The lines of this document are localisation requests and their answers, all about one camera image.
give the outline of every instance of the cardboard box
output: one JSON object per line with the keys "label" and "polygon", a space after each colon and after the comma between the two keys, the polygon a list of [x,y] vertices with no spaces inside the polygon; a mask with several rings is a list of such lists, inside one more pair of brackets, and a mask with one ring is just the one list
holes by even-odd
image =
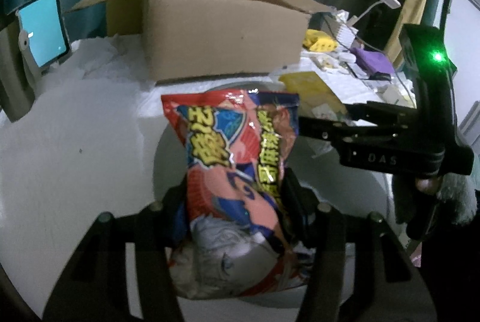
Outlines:
{"label": "cardboard box", "polygon": [[313,0],[143,0],[151,78],[268,74],[298,62],[311,14],[330,11]]}

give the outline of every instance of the wall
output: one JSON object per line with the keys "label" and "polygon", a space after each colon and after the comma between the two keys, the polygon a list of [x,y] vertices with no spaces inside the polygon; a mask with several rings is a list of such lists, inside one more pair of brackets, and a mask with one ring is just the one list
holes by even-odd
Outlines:
{"label": "wall", "polygon": [[[440,23],[443,0],[440,0],[434,25]],[[458,123],[476,100],[480,100],[480,10],[469,0],[452,0],[447,17],[445,45],[458,67],[454,78],[455,107]]]}

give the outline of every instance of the purple pouch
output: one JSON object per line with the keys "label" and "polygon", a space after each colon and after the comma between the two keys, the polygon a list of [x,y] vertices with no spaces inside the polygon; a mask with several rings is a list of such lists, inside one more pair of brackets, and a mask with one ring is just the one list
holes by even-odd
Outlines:
{"label": "purple pouch", "polygon": [[350,52],[357,57],[357,65],[368,74],[388,73],[395,74],[395,70],[388,58],[378,51],[366,51],[353,47]]}

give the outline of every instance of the screw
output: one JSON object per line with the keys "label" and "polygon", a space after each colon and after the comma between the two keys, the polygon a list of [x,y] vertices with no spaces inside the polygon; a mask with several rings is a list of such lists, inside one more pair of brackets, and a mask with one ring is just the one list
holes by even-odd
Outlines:
{"label": "screw", "polygon": [[373,211],[370,213],[370,219],[376,223],[382,223],[383,222],[383,216],[382,214]]}
{"label": "screw", "polygon": [[106,212],[106,211],[104,213],[101,213],[97,218],[97,220],[101,223],[107,223],[107,222],[111,221],[112,219],[113,219],[113,215],[109,212]]}
{"label": "screw", "polygon": [[153,212],[162,211],[163,204],[161,201],[154,201],[153,203],[150,203],[150,205],[148,206],[148,209]]}
{"label": "screw", "polygon": [[332,206],[330,206],[328,203],[325,203],[324,201],[321,201],[318,203],[317,210],[323,213],[329,213],[332,211]]}

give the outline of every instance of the red snack package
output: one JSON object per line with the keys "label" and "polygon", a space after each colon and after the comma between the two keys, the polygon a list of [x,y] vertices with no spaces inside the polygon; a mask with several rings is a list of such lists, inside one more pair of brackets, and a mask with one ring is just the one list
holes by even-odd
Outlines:
{"label": "red snack package", "polygon": [[178,293],[212,299],[304,284],[279,193],[298,96],[222,90],[162,102],[188,163],[190,234],[170,261]]}

